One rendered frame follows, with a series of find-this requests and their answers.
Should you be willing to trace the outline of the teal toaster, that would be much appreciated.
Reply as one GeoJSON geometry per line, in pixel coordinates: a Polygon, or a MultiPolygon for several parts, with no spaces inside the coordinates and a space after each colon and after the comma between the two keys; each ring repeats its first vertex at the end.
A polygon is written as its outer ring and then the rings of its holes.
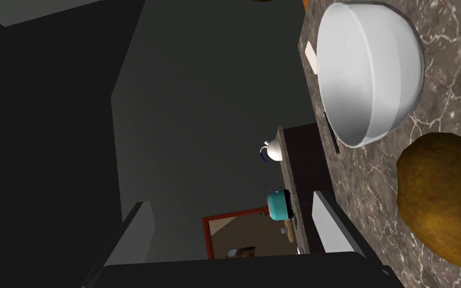
{"type": "Polygon", "coordinates": [[[288,189],[271,190],[267,195],[269,216],[274,221],[285,221],[294,217],[291,193],[288,189]]]}

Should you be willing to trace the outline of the white flat card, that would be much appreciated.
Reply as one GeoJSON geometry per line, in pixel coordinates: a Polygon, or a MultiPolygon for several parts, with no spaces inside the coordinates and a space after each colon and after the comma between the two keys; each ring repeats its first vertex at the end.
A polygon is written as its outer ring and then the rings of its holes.
{"type": "Polygon", "coordinates": [[[305,49],[304,49],[305,56],[307,58],[307,61],[309,63],[310,68],[312,69],[312,72],[314,75],[318,74],[317,71],[317,56],[316,52],[311,44],[310,41],[307,41],[305,49]]]}

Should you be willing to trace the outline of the brown potato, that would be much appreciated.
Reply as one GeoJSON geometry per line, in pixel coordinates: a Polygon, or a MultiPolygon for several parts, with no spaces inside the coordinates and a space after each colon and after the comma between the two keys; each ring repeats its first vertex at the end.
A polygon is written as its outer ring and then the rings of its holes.
{"type": "Polygon", "coordinates": [[[424,134],[396,167],[400,217],[428,249],[461,267],[461,136],[424,134]]]}

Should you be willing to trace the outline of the white kettle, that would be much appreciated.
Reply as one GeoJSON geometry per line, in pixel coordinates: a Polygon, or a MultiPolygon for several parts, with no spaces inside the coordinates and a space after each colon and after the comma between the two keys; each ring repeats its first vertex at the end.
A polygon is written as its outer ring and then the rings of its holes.
{"type": "Polygon", "coordinates": [[[280,142],[277,139],[273,139],[271,141],[265,141],[264,146],[259,149],[259,155],[261,159],[268,163],[266,160],[263,151],[265,150],[266,155],[273,161],[281,162],[283,160],[283,154],[280,142]]]}

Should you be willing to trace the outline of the white bowl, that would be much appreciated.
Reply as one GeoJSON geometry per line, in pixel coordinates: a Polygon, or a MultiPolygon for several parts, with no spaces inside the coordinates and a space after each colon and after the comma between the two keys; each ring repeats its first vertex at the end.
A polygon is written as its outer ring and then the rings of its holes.
{"type": "Polygon", "coordinates": [[[410,19],[391,4],[331,4],[319,24],[315,54],[325,114],[347,147],[381,139],[420,101],[422,42],[410,19]]]}

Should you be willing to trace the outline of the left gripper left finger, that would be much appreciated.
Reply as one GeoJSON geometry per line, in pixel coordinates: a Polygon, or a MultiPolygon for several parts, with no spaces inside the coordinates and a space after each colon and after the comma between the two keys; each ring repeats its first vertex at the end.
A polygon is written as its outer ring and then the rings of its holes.
{"type": "Polygon", "coordinates": [[[137,202],[81,284],[88,288],[106,266],[145,263],[155,231],[151,204],[137,202]]]}

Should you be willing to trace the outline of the red framed picture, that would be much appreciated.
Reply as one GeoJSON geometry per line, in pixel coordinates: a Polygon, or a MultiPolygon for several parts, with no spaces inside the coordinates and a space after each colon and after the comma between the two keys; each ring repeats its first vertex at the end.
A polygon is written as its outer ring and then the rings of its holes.
{"type": "Polygon", "coordinates": [[[275,221],[266,206],[210,215],[202,219],[208,259],[225,259],[229,252],[255,247],[257,257],[295,255],[298,248],[291,220],[275,221]]]}

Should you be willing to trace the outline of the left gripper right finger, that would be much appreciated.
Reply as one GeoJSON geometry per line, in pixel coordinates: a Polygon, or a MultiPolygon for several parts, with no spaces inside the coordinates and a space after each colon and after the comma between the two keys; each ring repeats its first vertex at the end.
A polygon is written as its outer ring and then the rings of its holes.
{"type": "Polygon", "coordinates": [[[330,193],[313,192],[311,217],[326,253],[355,252],[374,265],[383,264],[330,193]]]}

